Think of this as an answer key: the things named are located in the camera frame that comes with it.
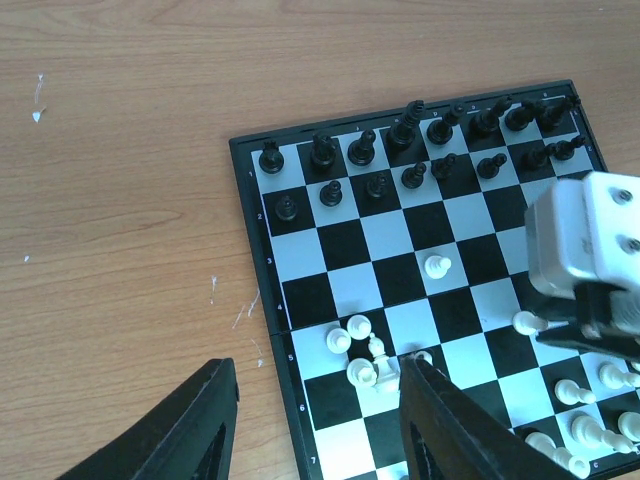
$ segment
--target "wood grain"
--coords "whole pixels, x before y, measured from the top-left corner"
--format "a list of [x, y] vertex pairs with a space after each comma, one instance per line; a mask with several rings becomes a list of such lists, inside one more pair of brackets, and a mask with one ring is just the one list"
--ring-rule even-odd
[[635, 0], [0, 0], [0, 477], [62, 473], [231, 356], [232, 477], [297, 478], [260, 304], [231, 328], [256, 280], [228, 139], [572, 78], [638, 174], [639, 22]]

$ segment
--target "white chess piece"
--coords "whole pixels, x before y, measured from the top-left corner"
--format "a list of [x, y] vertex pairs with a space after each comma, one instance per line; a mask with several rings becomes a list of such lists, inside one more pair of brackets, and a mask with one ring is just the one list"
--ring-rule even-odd
[[424, 271], [435, 280], [444, 277], [450, 268], [451, 259], [440, 255], [431, 255], [424, 262]]
[[516, 313], [512, 319], [513, 328], [521, 335], [533, 335], [541, 330], [549, 328], [549, 322], [544, 318], [536, 317], [533, 313], [523, 310]]
[[431, 355], [426, 350], [420, 350], [419, 352], [414, 353], [413, 356], [416, 359], [421, 358], [424, 361], [429, 362], [431, 365], [433, 365], [433, 355]]
[[347, 322], [347, 332], [354, 340], [364, 340], [371, 333], [371, 321], [364, 315], [354, 315]]
[[373, 387], [378, 375], [373, 363], [365, 358], [356, 358], [347, 365], [347, 379], [354, 387]]
[[640, 442], [640, 413], [625, 412], [620, 415], [618, 428], [632, 442]]
[[586, 458], [572, 455], [564, 447], [556, 447], [556, 443], [549, 435], [534, 432], [527, 436], [525, 442], [578, 478], [587, 478], [591, 473], [591, 466]]
[[605, 445], [620, 453], [636, 451], [631, 440], [624, 435], [605, 430], [589, 415], [579, 415], [571, 422], [571, 436], [576, 442], [588, 448]]
[[351, 335], [344, 328], [334, 328], [327, 335], [327, 347], [333, 353], [344, 353], [351, 346]]
[[573, 380], [560, 380], [554, 391], [558, 400], [565, 405], [575, 405], [578, 402], [590, 404], [596, 401], [591, 390], [580, 388]]
[[598, 371], [600, 381], [613, 390], [618, 390], [624, 386], [640, 387], [640, 375], [637, 373], [623, 372], [613, 363], [605, 362]]
[[389, 365], [389, 356], [384, 351], [384, 343], [373, 333], [370, 335], [369, 351], [373, 355], [373, 364], [378, 370], [375, 389], [379, 393], [397, 392], [400, 388], [400, 374]]

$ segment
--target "white square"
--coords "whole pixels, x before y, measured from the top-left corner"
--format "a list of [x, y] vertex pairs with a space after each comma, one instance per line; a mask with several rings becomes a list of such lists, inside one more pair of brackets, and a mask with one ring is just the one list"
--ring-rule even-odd
[[576, 417], [586, 413], [594, 420], [596, 420], [601, 427], [604, 428], [604, 422], [600, 415], [600, 410], [596, 403], [591, 405], [582, 405], [567, 412], [559, 413], [556, 415], [556, 421], [558, 427], [560, 427], [560, 435], [562, 435], [562, 441], [564, 446], [574, 455], [580, 455], [586, 458], [588, 461], [597, 460], [598, 458], [606, 457], [613, 453], [613, 450], [609, 447], [589, 448], [582, 445], [580, 442], [576, 442], [571, 435], [571, 423]]
[[394, 463], [388, 467], [379, 468], [376, 470], [378, 480], [402, 480], [403, 478], [409, 478], [409, 467], [407, 462]]
[[315, 228], [272, 237], [271, 248], [280, 282], [327, 271]]
[[426, 298], [385, 309], [396, 355], [440, 343], [431, 305]]
[[[433, 279], [424, 268], [424, 264], [432, 255], [440, 255], [442, 257], [448, 257], [451, 259], [451, 268], [447, 274], [439, 279]], [[448, 292], [449, 290], [455, 290], [456, 288], [462, 288], [469, 285], [467, 280], [467, 274], [464, 271], [462, 265], [462, 259], [460, 258], [460, 252], [455, 243], [448, 243], [445, 245], [438, 245], [437, 247], [427, 248], [425, 250], [418, 250], [416, 252], [416, 261], [418, 262], [418, 268], [420, 269], [420, 276], [422, 277], [422, 283], [427, 295], [435, 295], [436, 293]]]
[[[507, 163], [500, 167], [498, 175], [490, 179], [482, 178], [480, 175], [478, 175], [478, 164], [485, 158], [492, 158], [499, 153], [502, 153], [507, 157]], [[513, 165], [513, 160], [511, 159], [511, 155], [509, 154], [509, 149], [507, 147], [498, 147], [491, 148], [489, 150], [481, 150], [479, 152], [471, 152], [469, 156], [471, 157], [471, 163], [473, 164], [473, 168], [476, 171], [478, 183], [480, 184], [480, 188], [483, 192], [496, 190], [498, 188], [512, 187], [520, 183], [518, 174], [516, 173], [516, 169]]]
[[323, 323], [291, 332], [293, 348], [302, 380], [320, 377], [347, 369], [349, 357], [346, 353], [335, 354], [327, 347], [327, 335], [340, 322]]
[[513, 427], [553, 416], [553, 406], [539, 368], [509, 375], [498, 383]]
[[329, 272], [329, 283], [339, 317], [382, 307], [371, 263], [332, 270]]
[[509, 110], [500, 118], [500, 130], [502, 131], [502, 136], [504, 138], [504, 142], [507, 145], [515, 145], [516, 143], [526, 143], [533, 142], [535, 140], [542, 140], [542, 134], [540, 133], [540, 129], [538, 128], [538, 123], [534, 120], [529, 123], [523, 130], [519, 132], [514, 132], [513, 130], [509, 130], [509, 127], [505, 124], [505, 119], [507, 118], [507, 113], [509, 113], [514, 108], [520, 107], [522, 104], [514, 103]]
[[[551, 324], [553, 328], [558, 328], [564, 326], [566, 324]], [[560, 348], [553, 347], [551, 345], [546, 345], [544, 343], [538, 342], [535, 336], [529, 337], [531, 339], [531, 345], [533, 347], [533, 352], [536, 355], [536, 360], [538, 361], [538, 365], [544, 367], [545, 365], [551, 365], [552, 363], [561, 362], [562, 360], [566, 360], [568, 358], [577, 357], [579, 352], [572, 348]]]
[[[442, 113], [446, 113], [448, 111], [447, 108], [443, 107]], [[469, 147], [467, 147], [467, 142], [464, 139], [464, 135], [462, 134], [462, 128], [460, 125], [456, 125], [453, 127], [453, 136], [451, 140], [449, 140], [444, 145], [436, 145], [432, 143], [431, 140], [427, 137], [427, 129], [429, 125], [440, 118], [430, 118], [429, 120], [423, 120], [420, 122], [420, 131], [422, 132], [422, 138], [424, 139], [424, 144], [427, 147], [427, 153], [429, 154], [430, 160], [437, 160], [439, 158], [443, 158], [450, 153], [455, 153], [456, 155], [464, 155], [465, 153], [469, 153]]]
[[417, 207], [418, 205], [442, 201], [438, 181], [429, 172], [430, 165], [429, 162], [425, 163], [427, 171], [424, 174], [424, 182], [418, 188], [407, 188], [402, 184], [402, 173], [412, 165], [403, 165], [391, 169], [391, 176], [396, 185], [398, 199], [402, 208]]
[[527, 205], [531, 206], [547, 189], [556, 183], [558, 179], [556, 177], [543, 178], [542, 180], [536, 180], [534, 182], [526, 182], [520, 184], [524, 199], [527, 201]]
[[[389, 365], [396, 371], [400, 371], [398, 357], [391, 357]], [[378, 415], [379, 413], [390, 412], [400, 406], [400, 390], [390, 393], [380, 393], [373, 388], [356, 388], [358, 403], [363, 417]]]
[[458, 242], [495, 232], [482, 193], [445, 200], [444, 208], [451, 223], [453, 236]]
[[[544, 144], [549, 145], [550, 143], [557, 143], [563, 140], [568, 142], [577, 135], [577, 133], [571, 133], [569, 135], [545, 138]], [[593, 165], [591, 164], [591, 159], [587, 153], [586, 146], [576, 148], [573, 152], [573, 157], [569, 160], [558, 160], [556, 157], [551, 157], [551, 165], [553, 165], [553, 169], [558, 176], [584, 172], [585, 170], [593, 170]]]
[[497, 380], [484, 333], [442, 344], [449, 378], [461, 390]]
[[512, 228], [497, 232], [502, 257], [507, 265], [509, 275], [529, 270], [527, 255], [527, 234], [524, 227]]
[[520, 311], [510, 278], [471, 287], [471, 296], [484, 332], [510, 326], [513, 316]]
[[633, 387], [622, 387], [618, 390], [613, 390], [609, 387], [606, 387], [600, 381], [600, 367], [602, 367], [602, 365], [605, 363], [613, 363], [623, 372], [629, 371], [627, 362], [625, 362], [622, 358], [615, 358], [610, 355], [604, 355], [602, 353], [589, 352], [580, 355], [580, 361], [582, 362], [584, 372], [587, 374], [587, 378], [589, 379], [591, 391], [596, 395], [596, 400], [598, 402], [600, 400], [617, 397], [622, 393], [633, 392], [635, 390], [635, 388]]
[[389, 168], [389, 160], [387, 159], [387, 154], [384, 150], [384, 144], [382, 143], [382, 137], [380, 136], [380, 129], [376, 129], [374, 132], [376, 134], [376, 139], [373, 142], [375, 154], [371, 163], [364, 167], [355, 165], [351, 160], [349, 160], [349, 145], [358, 140], [362, 135], [362, 132], [358, 131], [338, 136], [340, 150], [342, 150], [342, 158], [344, 158], [344, 164], [347, 167], [349, 175], [360, 175], [362, 173], [377, 172]]
[[372, 261], [413, 252], [402, 210], [371, 215], [360, 222]]
[[307, 185], [307, 193], [309, 194], [309, 203], [311, 211], [316, 222], [316, 227], [324, 227], [335, 223], [347, 222], [355, 220], [360, 215], [358, 207], [353, 196], [353, 189], [348, 178], [336, 179], [342, 186], [342, 201], [334, 206], [327, 207], [320, 201], [320, 190], [327, 185], [328, 182], [312, 183]]
[[322, 477], [344, 480], [376, 469], [363, 419], [314, 433]]
[[288, 188], [301, 187], [305, 184], [302, 165], [298, 156], [298, 147], [296, 145], [283, 145], [280, 147], [280, 153], [284, 157], [282, 170], [278, 173], [269, 174], [263, 172], [260, 168], [259, 160], [262, 150], [251, 152], [258, 188], [263, 195]]

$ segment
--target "black pawn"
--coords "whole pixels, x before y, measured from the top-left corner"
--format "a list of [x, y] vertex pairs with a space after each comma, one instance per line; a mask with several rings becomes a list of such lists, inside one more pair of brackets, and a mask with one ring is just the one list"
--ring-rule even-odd
[[445, 180], [451, 176], [453, 166], [458, 157], [455, 153], [450, 153], [444, 158], [431, 162], [431, 173], [438, 180]]
[[453, 136], [453, 127], [460, 122], [460, 117], [464, 115], [465, 108], [462, 103], [455, 103], [442, 119], [431, 122], [427, 128], [427, 138], [431, 143], [444, 145]]
[[264, 150], [262, 150], [260, 154], [258, 163], [265, 173], [274, 174], [282, 170], [284, 157], [280, 153], [275, 140], [267, 140], [264, 142]]
[[369, 179], [366, 186], [367, 195], [373, 199], [382, 198], [387, 194], [387, 177], [379, 173]]
[[373, 130], [365, 130], [358, 140], [351, 142], [347, 156], [351, 163], [364, 167], [369, 165], [376, 154], [373, 142], [376, 140], [376, 133]]
[[320, 201], [327, 207], [335, 207], [342, 201], [342, 185], [337, 180], [331, 180], [320, 189]]
[[291, 222], [298, 214], [298, 206], [289, 195], [278, 200], [276, 203], [276, 216], [283, 222]]
[[504, 153], [480, 160], [477, 168], [478, 175], [489, 180], [498, 175], [500, 167], [505, 163], [507, 163], [507, 156]]
[[336, 145], [329, 135], [317, 133], [313, 136], [311, 164], [318, 170], [327, 170], [336, 160]]
[[554, 157], [558, 160], [569, 160], [573, 157], [576, 148], [580, 148], [586, 142], [586, 138], [582, 135], [578, 135], [577, 137], [573, 137], [568, 142], [565, 140], [561, 140], [556, 143], [556, 153]]
[[575, 95], [564, 97], [555, 107], [544, 108], [537, 116], [538, 126], [542, 131], [549, 132], [557, 128], [565, 113], [580, 105], [580, 99]]
[[556, 146], [550, 143], [544, 148], [534, 148], [524, 156], [524, 164], [529, 170], [538, 170], [547, 163], [549, 163], [549, 157], [555, 155]]
[[542, 102], [534, 103], [530, 100], [524, 100], [521, 106], [507, 113], [504, 123], [509, 130], [520, 132], [533, 122], [542, 109], [544, 109]]
[[409, 148], [416, 138], [416, 128], [426, 113], [427, 109], [422, 100], [416, 100], [407, 105], [400, 121], [387, 132], [389, 146], [398, 151]]
[[424, 182], [426, 171], [427, 167], [424, 163], [416, 163], [415, 166], [409, 167], [402, 172], [402, 184], [410, 189], [418, 188]]
[[511, 95], [502, 97], [491, 107], [476, 114], [469, 123], [469, 127], [479, 137], [488, 137], [500, 128], [500, 117], [513, 105]]

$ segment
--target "chessboard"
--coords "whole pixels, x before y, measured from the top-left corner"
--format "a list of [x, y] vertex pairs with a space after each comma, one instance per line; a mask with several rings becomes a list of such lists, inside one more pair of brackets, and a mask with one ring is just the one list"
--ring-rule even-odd
[[[622, 412], [640, 412], [636, 389], [598, 378], [605, 361], [630, 365], [543, 345], [511, 323], [539, 295], [527, 272], [527, 206], [558, 179], [605, 170], [571, 81], [412, 102], [230, 146], [301, 478], [407, 475], [399, 393], [347, 379], [350, 361], [371, 360], [368, 339], [341, 354], [327, 347], [329, 331], [356, 314], [396, 369], [427, 350], [505, 429], [543, 432], [585, 457], [589, 478], [640, 466], [634, 453], [586, 448], [570, 432], [581, 412], [616, 433]], [[425, 273], [433, 255], [451, 260], [443, 278]], [[597, 401], [560, 403], [560, 379]]]

